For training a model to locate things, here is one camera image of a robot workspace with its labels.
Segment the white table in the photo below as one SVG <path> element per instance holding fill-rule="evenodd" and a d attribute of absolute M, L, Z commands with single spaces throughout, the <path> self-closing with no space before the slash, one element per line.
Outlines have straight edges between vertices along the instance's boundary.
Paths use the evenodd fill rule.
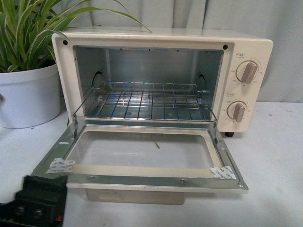
<path fill-rule="evenodd" d="M 33 128 L 0 128 L 0 202 L 13 199 L 66 123 L 63 111 Z M 224 140 L 248 194 L 187 194 L 179 206 L 90 202 L 69 189 L 64 226 L 303 226 L 303 103 L 257 103 L 248 130 Z"/>

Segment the wire rack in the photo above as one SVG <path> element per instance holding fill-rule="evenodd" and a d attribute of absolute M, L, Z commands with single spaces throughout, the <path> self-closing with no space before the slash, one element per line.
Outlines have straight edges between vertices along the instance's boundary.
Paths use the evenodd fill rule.
<path fill-rule="evenodd" d="M 102 82 L 82 103 L 85 116 L 104 119 L 212 121 L 213 112 L 193 84 Z"/>

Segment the screw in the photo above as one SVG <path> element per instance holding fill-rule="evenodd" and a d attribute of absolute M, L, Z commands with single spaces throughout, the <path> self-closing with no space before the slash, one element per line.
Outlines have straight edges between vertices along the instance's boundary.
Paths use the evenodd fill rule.
<path fill-rule="evenodd" d="M 41 218 L 42 215 L 43 215 L 42 210 L 36 210 L 36 211 L 34 212 L 34 218 L 36 218 L 36 219 Z"/>
<path fill-rule="evenodd" d="M 25 212 L 25 208 L 23 206 L 17 207 L 16 208 L 16 215 L 21 216 Z"/>

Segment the cream toaster oven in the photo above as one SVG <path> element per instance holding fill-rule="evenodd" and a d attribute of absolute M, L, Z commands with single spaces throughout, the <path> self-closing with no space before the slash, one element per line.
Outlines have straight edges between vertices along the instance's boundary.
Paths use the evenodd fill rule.
<path fill-rule="evenodd" d="M 247 193 L 220 132 L 247 129 L 272 41 L 151 30 L 53 35 L 70 125 L 33 175 L 68 175 L 67 186 L 93 201 L 183 204 L 185 192 Z M 46 174 L 55 158 L 75 161 L 72 172 Z"/>

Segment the temperature dial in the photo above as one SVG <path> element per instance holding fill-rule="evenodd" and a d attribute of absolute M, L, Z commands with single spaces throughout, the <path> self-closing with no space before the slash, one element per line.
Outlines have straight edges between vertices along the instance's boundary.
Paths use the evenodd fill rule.
<path fill-rule="evenodd" d="M 250 84 L 255 78 L 258 71 L 258 66 L 253 61 L 245 61 L 238 66 L 236 76 L 238 80 Z"/>
<path fill-rule="evenodd" d="M 235 119 L 236 122 L 241 122 L 246 109 L 247 107 L 243 102 L 234 102 L 227 108 L 227 114 L 230 118 Z"/>

